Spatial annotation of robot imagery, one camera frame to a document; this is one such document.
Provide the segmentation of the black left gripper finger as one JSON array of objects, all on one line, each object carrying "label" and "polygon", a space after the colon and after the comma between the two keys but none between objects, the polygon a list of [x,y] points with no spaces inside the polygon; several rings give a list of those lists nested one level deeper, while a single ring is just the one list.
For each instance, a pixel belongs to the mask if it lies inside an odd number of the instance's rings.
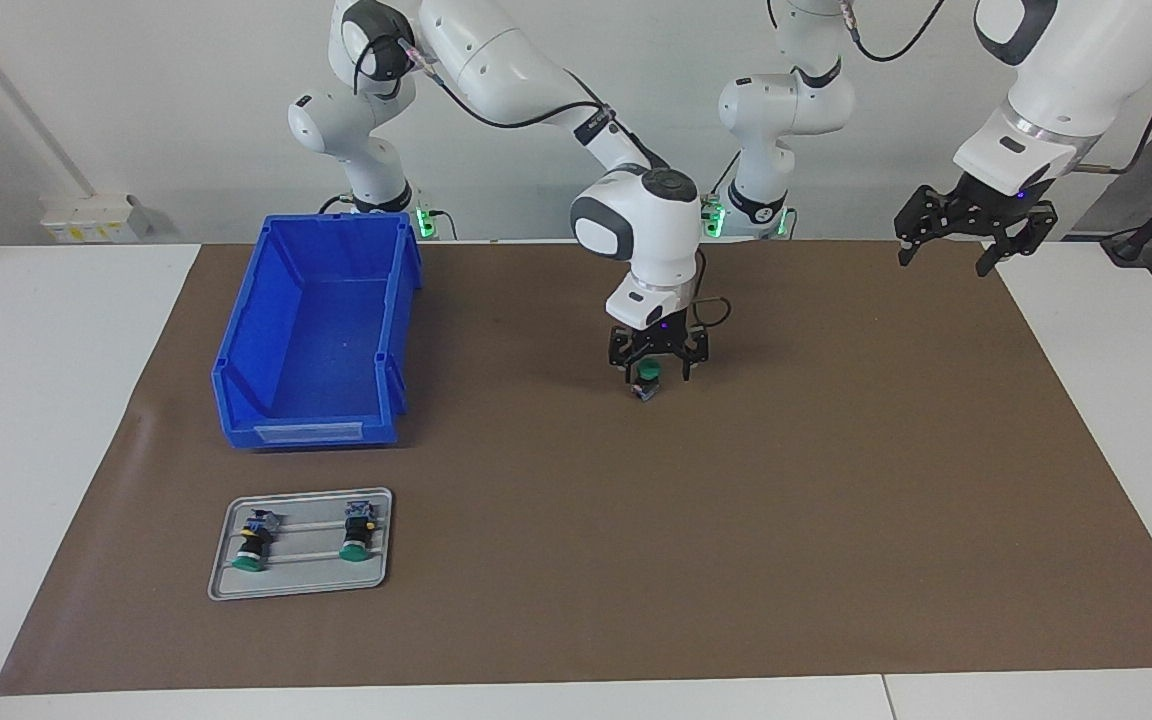
[{"label": "black left gripper finger", "polygon": [[900,242],[899,263],[909,266],[924,243],[964,234],[967,204],[957,190],[941,194],[929,184],[916,188],[893,218],[893,233]]},{"label": "black left gripper finger", "polygon": [[1005,228],[996,228],[993,242],[975,262],[975,273],[984,278],[995,270],[998,264],[1014,256],[1033,255],[1046,241],[1058,220],[1059,214],[1052,202],[1038,202],[1034,209],[1028,211],[1024,222],[1020,225],[1020,232],[1009,234]]}]

